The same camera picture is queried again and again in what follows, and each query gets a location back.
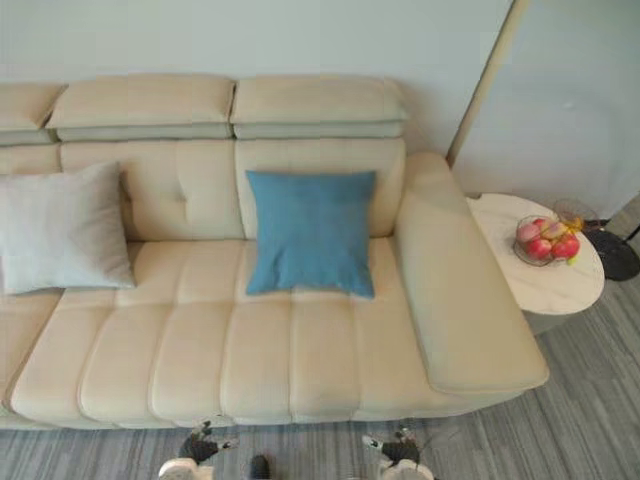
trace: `sofa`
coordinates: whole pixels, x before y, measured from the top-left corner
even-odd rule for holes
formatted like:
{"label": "sofa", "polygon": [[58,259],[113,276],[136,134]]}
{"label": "sofa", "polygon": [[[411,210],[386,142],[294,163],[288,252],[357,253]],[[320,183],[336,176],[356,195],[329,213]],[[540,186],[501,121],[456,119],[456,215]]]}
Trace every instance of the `sofa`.
{"label": "sofa", "polygon": [[[398,86],[368,77],[1,85],[0,174],[119,162],[136,287],[2,295],[0,428],[444,417],[544,384],[465,197],[441,156],[407,156],[406,119]],[[247,295],[247,170],[376,172],[373,299]]]}

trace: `blue pillow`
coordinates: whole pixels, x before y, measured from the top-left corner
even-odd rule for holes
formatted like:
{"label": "blue pillow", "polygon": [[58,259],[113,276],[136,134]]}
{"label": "blue pillow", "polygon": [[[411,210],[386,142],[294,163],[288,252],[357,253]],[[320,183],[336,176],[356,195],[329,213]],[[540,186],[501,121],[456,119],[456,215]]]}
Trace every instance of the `blue pillow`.
{"label": "blue pillow", "polygon": [[367,214],[375,172],[247,176],[258,212],[258,260],[248,294],[337,287],[373,298]]}

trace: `gray carpet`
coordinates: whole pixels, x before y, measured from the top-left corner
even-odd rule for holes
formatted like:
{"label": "gray carpet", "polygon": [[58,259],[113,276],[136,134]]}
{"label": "gray carpet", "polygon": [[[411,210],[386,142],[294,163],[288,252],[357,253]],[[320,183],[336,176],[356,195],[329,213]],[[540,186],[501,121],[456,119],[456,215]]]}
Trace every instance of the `gray carpet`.
{"label": "gray carpet", "polygon": [[[640,201],[611,229],[629,233]],[[640,251],[640,236],[633,242]],[[549,382],[495,407],[448,419],[411,420],[423,457],[442,480],[640,479],[640,277],[607,282],[598,303],[538,337]],[[363,433],[390,437],[397,423],[232,428],[240,448],[216,456],[217,478],[244,478],[257,452],[276,478],[374,479]],[[185,430],[0,432],[0,479],[152,479]]]}

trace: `side table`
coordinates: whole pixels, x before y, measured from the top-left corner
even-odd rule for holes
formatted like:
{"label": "side table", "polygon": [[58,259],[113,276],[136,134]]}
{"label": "side table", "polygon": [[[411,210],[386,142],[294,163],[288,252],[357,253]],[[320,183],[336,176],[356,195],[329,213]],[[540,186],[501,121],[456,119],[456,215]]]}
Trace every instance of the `side table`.
{"label": "side table", "polygon": [[467,202],[495,254],[509,287],[535,335],[589,308],[604,288],[604,269],[595,248],[578,233],[580,251],[571,266],[564,261],[528,265],[513,251],[518,221],[529,215],[553,216],[542,205],[512,195],[485,193]]}

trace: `sofa armrest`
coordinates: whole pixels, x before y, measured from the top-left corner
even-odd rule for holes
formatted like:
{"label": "sofa armrest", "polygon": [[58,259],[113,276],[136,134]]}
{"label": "sofa armrest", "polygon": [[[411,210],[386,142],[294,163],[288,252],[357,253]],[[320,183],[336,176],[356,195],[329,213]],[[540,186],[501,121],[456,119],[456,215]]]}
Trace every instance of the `sofa armrest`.
{"label": "sofa armrest", "polygon": [[445,160],[407,160],[395,241],[431,386],[520,391],[549,370]]}

